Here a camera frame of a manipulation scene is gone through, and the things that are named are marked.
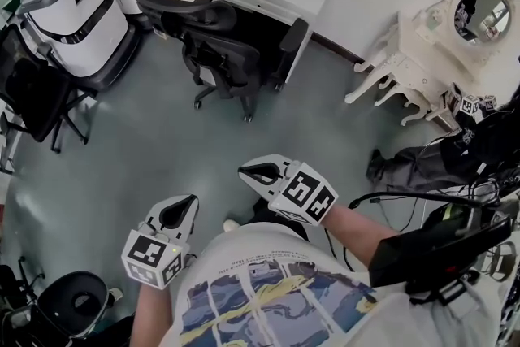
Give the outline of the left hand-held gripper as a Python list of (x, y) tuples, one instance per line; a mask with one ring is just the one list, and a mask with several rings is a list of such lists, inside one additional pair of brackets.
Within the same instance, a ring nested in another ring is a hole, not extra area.
[(155, 204), (137, 230), (131, 230), (121, 259), (127, 275), (165, 289), (190, 261), (188, 239), (199, 210), (193, 194)]

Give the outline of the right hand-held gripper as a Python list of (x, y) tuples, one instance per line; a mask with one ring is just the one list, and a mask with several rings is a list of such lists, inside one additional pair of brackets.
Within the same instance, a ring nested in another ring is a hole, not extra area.
[[(283, 174), (283, 181), (253, 176)], [(280, 154), (250, 160), (239, 168), (238, 175), (261, 198), (272, 200), (268, 203), (271, 211), (299, 223), (320, 224), (338, 199), (330, 183), (310, 165), (291, 163)]]

